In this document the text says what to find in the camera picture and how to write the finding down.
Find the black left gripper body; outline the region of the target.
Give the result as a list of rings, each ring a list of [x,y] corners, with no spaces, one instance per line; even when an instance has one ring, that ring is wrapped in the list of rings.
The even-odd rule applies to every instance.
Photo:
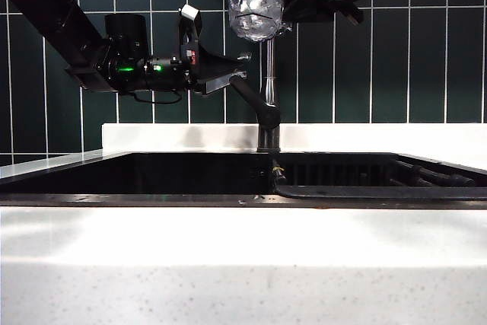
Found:
[[[146,59],[146,88],[151,91],[179,92],[194,91],[206,94],[203,81],[204,63],[208,52],[202,46],[181,47],[180,58]]]

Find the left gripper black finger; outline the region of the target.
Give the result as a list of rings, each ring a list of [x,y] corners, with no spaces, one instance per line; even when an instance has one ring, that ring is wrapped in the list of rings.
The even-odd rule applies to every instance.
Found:
[[[246,62],[252,59],[251,52],[240,53],[236,59],[219,56],[199,46],[199,70],[197,71],[198,81],[207,81],[220,78],[224,75],[233,74],[244,70]]]
[[[196,76],[196,94],[207,96],[215,91],[232,86],[238,94],[243,95],[243,81],[247,79],[245,71],[236,71],[220,76]]]

